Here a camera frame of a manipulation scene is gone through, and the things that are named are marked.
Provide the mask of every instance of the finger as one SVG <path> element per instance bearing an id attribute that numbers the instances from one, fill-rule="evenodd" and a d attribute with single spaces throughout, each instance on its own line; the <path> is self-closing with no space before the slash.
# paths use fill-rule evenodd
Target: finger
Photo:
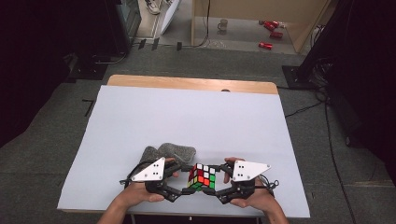
<path id="1" fill-rule="evenodd" d="M 165 198 L 160 195 L 160 194 L 150 194 L 148 196 L 148 201 L 151 203 L 156 203 L 156 202 L 161 202 L 163 201 Z"/>
<path id="2" fill-rule="evenodd" d="M 165 159 L 165 162 L 167 162 L 167 161 L 174 161 L 175 160 L 175 158 L 166 158 Z"/>
<path id="3" fill-rule="evenodd" d="M 238 207 L 241 207 L 241 208 L 248 207 L 247 201 L 245 201 L 243 199 L 232 199 L 230 201 L 230 203 L 233 204 L 233 205 L 236 205 Z"/>
<path id="4" fill-rule="evenodd" d="M 237 157 L 228 157 L 224 159 L 225 161 L 230 161 L 230 162 L 235 162 L 235 161 L 244 161 L 242 158 L 237 158 Z"/>
<path id="5" fill-rule="evenodd" d="M 262 186 L 263 185 L 262 181 L 260 180 L 260 178 L 258 176 L 254 180 L 254 183 L 255 183 L 256 186 Z"/>
<path id="6" fill-rule="evenodd" d="M 227 184 L 230 181 L 230 176 L 227 173 L 224 173 L 224 180 L 223 183 Z"/>

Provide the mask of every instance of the red cube face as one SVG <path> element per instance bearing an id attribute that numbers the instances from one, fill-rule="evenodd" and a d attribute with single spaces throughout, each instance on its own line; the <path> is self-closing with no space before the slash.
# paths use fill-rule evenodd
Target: red cube face
<path id="1" fill-rule="evenodd" d="M 187 183 L 187 187 L 194 188 L 198 191 L 202 190 L 202 187 L 214 189 L 215 181 L 215 169 L 197 163 L 190 170 L 189 182 Z"/>

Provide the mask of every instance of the black cable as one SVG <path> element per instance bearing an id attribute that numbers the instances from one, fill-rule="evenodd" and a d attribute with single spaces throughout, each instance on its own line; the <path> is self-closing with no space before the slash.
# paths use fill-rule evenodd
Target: black cable
<path id="1" fill-rule="evenodd" d="M 276 87 L 280 90 L 287 90 L 287 91 L 317 91 L 318 89 L 321 88 L 321 87 L 318 87 L 317 89 L 308 90 L 308 89 L 291 89 L 289 87 L 281 87 L 281 86 L 276 86 Z"/>
<path id="2" fill-rule="evenodd" d="M 104 63 L 97 63 L 97 62 L 95 62 L 95 63 L 96 63 L 96 64 L 114 64 L 114 63 L 119 63 L 119 62 L 122 61 L 125 57 L 126 57 L 126 53 L 124 53 L 124 54 L 122 55 L 122 57 L 120 57 L 118 60 L 113 61 L 113 62 L 104 62 Z"/>
<path id="3" fill-rule="evenodd" d="M 279 181 L 276 180 L 271 183 L 265 175 L 259 175 L 259 179 L 262 182 L 262 186 L 255 186 L 254 189 L 267 189 L 275 197 L 274 189 L 279 186 Z"/>
<path id="4" fill-rule="evenodd" d="M 306 111 L 306 110 L 308 110 L 308 109 L 310 109 L 310 108 L 313 108 L 313 107 L 315 107 L 315 106 L 321 105 L 322 103 L 323 103 L 323 102 L 318 102 L 318 103 L 316 103 L 316 104 L 314 104 L 314 105 L 307 106 L 307 107 L 304 107 L 304 108 L 302 108 L 302 109 L 296 110 L 294 113 L 291 113 L 291 114 L 285 116 L 285 119 L 288 118 L 288 117 L 290 117 L 290 116 L 296 115 L 296 114 L 298 114 L 298 113 L 304 112 L 304 111 Z"/>
<path id="5" fill-rule="evenodd" d="M 355 215 L 353 214 L 352 206 L 350 205 L 349 199 L 347 197 L 347 192 L 346 192 L 346 189 L 344 187 L 343 180 L 341 179 L 340 172 L 338 171 L 337 163 L 335 162 L 334 152 L 333 152 L 333 149 L 332 149 L 332 133 L 331 133 L 331 130 L 330 130 L 329 116 L 328 116 L 328 113 L 327 113 L 327 104 L 325 104 L 325 106 L 324 106 L 324 111 L 325 111 L 325 115 L 326 115 L 327 134 L 328 134 L 328 138 L 329 138 L 330 152 L 332 154 L 332 164 L 334 165 L 334 169 L 335 169 L 335 172 L 337 174 L 338 181 L 339 181 L 340 186 L 341 186 L 341 190 L 343 191 L 344 197 L 346 199 L 346 204 L 347 204 L 347 207 L 349 209 L 349 214 L 352 217 L 352 222 L 354 224 L 356 224 L 356 219 L 355 219 Z"/>
<path id="6" fill-rule="evenodd" d="M 207 14 L 206 14 L 206 36 L 204 40 L 201 42 L 201 44 L 197 46 L 192 46 L 192 48 L 199 48 L 201 47 L 204 43 L 206 43 L 207 39 L 209 38 L 209 14 L 210 14 L 210 0 L 209 3 L 207 4 Z"/>

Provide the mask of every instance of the white paper sheet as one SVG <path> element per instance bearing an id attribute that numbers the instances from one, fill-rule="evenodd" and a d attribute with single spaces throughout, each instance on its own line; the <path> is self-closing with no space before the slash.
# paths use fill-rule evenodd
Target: white paper sheet
<path id="1" fill-rule="evenodd" d="M 267 163 L 264 173 L 287 217 L 309 217 L 300 173 L 278 95 L 102 86 L 78 154 L 64 183 L 58 209 L 104 211 L 147 146 L 195 147 L 195 162 L 224 163 L 225 157 Z M 182 189 L 187 174 L 171 178 Z M 223 173 L 217 175 L 216 189 Z M 197 192 L 174 203 L 141 203 L 136 213 L 262 216 L 253 208 L 222 205 Z"/>

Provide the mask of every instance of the floor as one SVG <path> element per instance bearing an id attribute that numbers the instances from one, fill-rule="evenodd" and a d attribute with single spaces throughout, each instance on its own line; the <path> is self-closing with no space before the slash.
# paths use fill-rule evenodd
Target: floor
<path id="1" fill-rule="evenodd" d="M 182 42 L 183 46 L 191 45 L 191 0 L 182 0 L 175 17 L 161 35 L 164 17 L 169 6 L 163 4 L 162 0 L 155 0 L 161 9 L 159 15 L 151 15 L 145 7 L 144 0 L 138 0 L 142 22 L 137 32 L 137 39 L 147 39 L 152 43 L 154 38 L 160 38 L 159 44 L 176 45 Z M 288 32 L 284 28 L 276 28 L 277 32 L 283 33 L 281 39 L 270 38 L 270 32 L 258 21 L 244 21 L 227 19 L 228 25 L 225 32 L 218 29 L 221 19 L 209 18 L 208 20 L 208 40 L 203 44 L 209 49 L 234 49 L 242 51 L 258 51 L 271 53 L 297 54 L 291 44 Z M 194 46 L 202 44 L 206 36 L 206 18 L 196 18 Z M 273 48 L 259 48 L 259 43 L 263 41 L 273 44 Z M 306 55 L 310 50 L 309 43 L 305 44 L 300 54 Z"/>

